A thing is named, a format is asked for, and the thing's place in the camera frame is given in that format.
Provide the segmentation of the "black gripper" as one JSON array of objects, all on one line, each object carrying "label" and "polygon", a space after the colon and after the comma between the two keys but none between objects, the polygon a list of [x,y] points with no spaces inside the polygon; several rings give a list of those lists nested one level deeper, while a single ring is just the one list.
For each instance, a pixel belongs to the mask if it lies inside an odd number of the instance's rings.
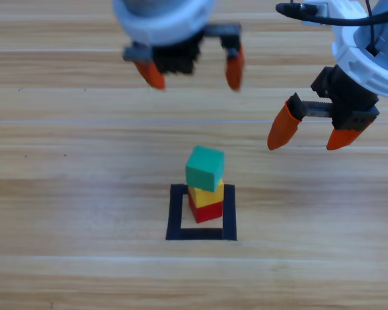
[{"label": "black gripper", "polygon": [[327,150],[350,145],[379,115],[375,107],[378,95],[357,84],[338,65],[324,67],[311,84],[311,89],[319,97],[330,99],[330,102],[303,103],[295,92],[274,119],[267,139],[270,150],[286,145],[306,115],[332,119],[334,129]]},{"label": "black gripper", "polygon": [[122,58],[134,62],[137,71],[150,87],[164,90],[166,84],[162,74],[191,75],[200,57],[202,41],[205,38],[217,38],[226,53],[227,84],[233,91],[240,91],[245,67],[241,30],[242,26],[238,22],[207,23],[193,36],[172,45],[148,47],[134,42],[124,48]]}]

